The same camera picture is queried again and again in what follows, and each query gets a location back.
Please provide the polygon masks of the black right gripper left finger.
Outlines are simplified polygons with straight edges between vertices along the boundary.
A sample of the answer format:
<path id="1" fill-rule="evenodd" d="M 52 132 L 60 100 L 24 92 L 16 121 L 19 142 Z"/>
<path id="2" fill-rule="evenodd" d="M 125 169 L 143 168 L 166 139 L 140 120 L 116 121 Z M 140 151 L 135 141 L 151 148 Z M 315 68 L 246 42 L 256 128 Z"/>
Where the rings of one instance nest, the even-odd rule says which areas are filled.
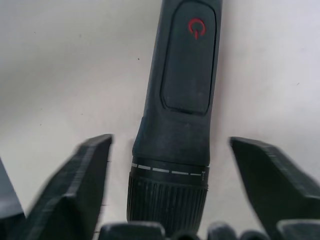
<path id="1" fill-rule="evenodd" d="M 1 165 L 0 238 L 91 240 L 104 197 L 112 139 L 111 134 L 103 134 L 80 144 L 49 179 L 28 215 Z"/>

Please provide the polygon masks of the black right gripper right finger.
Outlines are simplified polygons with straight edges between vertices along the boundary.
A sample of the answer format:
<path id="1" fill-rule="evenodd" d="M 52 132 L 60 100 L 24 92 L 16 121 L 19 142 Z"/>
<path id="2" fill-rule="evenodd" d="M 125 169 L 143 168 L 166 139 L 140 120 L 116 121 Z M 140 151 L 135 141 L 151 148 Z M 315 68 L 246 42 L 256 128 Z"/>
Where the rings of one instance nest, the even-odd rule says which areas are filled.
<path id="1" fill-rule="evenodd" d="M 229 140 L 247 198 L 271 240 L 320 238 L 320 185 L 277 147 Z"/>

